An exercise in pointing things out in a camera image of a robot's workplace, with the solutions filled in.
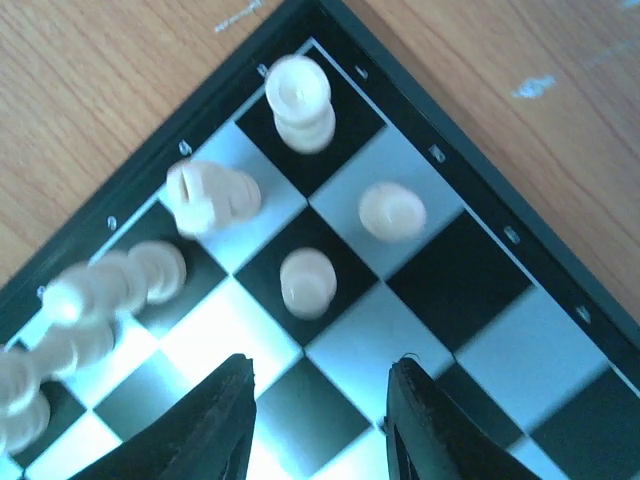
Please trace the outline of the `light wooden pawn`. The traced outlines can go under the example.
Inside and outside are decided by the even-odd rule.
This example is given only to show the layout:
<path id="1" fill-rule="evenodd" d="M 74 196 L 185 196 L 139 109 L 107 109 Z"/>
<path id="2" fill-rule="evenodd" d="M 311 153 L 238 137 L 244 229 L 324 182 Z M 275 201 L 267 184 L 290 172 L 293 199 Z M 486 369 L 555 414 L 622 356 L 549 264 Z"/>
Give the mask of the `light wooden pawn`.
<path id="1" fill-rule="evenodd" d="M 337 291 L 330 259 L 320 250 L 299 248 L 280 267 L 281 295 L 287 310 L 303 320 L 315 320 L 328 309 Z"/>
<path id="2" fill-rule="evenodd" d="M 369 186 L 360 197 L 358 213 L 363 227 L 387 243 L 415 238 L 427 222 L 427 210 L 421 198 L 395 182 Z"/>

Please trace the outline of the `light wooden chess piece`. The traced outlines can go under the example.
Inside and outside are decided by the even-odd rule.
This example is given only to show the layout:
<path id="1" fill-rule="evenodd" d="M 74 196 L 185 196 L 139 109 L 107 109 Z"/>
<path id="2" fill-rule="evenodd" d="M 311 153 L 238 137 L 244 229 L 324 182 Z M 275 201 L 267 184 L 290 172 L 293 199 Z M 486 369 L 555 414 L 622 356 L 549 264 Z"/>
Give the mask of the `light wooden chess piece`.
<path id="1" fill-rule="evenodd" d="M 1 453 L 23 451 L 43 434 L 49 421 L 49 402 L 38 392 L 23 410 L 1 417 Z"/>

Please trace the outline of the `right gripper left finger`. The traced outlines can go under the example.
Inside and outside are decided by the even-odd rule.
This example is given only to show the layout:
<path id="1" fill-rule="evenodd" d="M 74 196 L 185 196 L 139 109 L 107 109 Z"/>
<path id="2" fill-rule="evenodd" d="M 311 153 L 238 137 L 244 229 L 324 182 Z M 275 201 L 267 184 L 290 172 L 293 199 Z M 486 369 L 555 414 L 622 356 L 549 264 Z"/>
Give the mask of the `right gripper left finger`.
<path id="1" fill-rule="evenodd" d="M 244 479 L 256 421 L 253 361 L 233 354 L 81 479 Z"/>

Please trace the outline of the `light wooden rook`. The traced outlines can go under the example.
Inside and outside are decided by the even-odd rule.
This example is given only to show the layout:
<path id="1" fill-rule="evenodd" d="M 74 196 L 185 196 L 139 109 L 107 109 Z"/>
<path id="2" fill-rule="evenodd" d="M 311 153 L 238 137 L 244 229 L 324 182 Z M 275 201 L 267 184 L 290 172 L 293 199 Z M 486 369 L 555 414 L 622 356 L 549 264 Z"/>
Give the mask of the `light wooden rook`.
<path id="1" fill-rule="evenodd" d="M 329 145 L 336 115 L 328 77 L 316 61 L 300 54 L 281 57 L 268 70 L 265 95 L 276 131 L 290 149 L 311 155 Z"/>

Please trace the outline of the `light wooden knight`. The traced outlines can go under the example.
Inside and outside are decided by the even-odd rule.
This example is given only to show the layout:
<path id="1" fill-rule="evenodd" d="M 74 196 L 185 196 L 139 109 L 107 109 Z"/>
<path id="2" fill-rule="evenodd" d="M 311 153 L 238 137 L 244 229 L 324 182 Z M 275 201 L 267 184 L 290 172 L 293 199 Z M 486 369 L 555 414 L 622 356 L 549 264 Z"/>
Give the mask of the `light wooden knight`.
<path id="1" fill-rule="evenodd" d="M 166 175 L 167 203 L 178 232 L 186 238 L 211 235 L 255 217 L 262 206 L 249 174 L 200 160 L 182 160 Z"/>

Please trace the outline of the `light wooden queen piece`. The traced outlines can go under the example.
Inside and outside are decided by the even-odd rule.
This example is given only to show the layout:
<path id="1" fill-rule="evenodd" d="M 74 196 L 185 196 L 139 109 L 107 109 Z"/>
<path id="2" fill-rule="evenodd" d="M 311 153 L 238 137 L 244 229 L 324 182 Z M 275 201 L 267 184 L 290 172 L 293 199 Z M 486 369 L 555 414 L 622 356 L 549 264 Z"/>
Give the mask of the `light wooden queen piece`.
<path id="1" fill-rule="evenodd" d="M 1 352 L 1 414 L 15 415 L 33 400 L 40 385 L 72 376 L 97 363 L 114 348 L 110 322 L 64 327 L 53 324 L 31 350 Z"/>

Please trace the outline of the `light wooden bishop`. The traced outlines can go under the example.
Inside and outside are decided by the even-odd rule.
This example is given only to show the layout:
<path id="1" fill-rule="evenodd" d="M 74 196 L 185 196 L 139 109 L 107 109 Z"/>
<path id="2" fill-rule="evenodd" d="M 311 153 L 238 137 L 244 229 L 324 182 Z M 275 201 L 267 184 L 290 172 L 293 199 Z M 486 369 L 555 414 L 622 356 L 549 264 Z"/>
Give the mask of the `light wooden bishop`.
<path id="1" fill-rule="evenodd" d="M 88 326 L 175 297 L 185 284 L 186 260 L 165 241 L 143 241 L 79 262 L 55 277 L 42 296 L 42 312 L 65 326 Z"/>

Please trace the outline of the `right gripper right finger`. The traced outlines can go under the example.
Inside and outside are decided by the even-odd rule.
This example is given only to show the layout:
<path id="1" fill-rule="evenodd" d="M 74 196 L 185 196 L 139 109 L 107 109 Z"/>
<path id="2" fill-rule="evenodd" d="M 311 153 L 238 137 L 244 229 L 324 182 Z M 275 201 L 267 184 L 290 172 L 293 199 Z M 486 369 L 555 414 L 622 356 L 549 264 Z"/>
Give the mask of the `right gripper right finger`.
<path id="1" fill-rule="evenodd" d="M 537 477 L 485 435 L 411 357 L 389 370 L 384 431 L 393 480 Z"/>

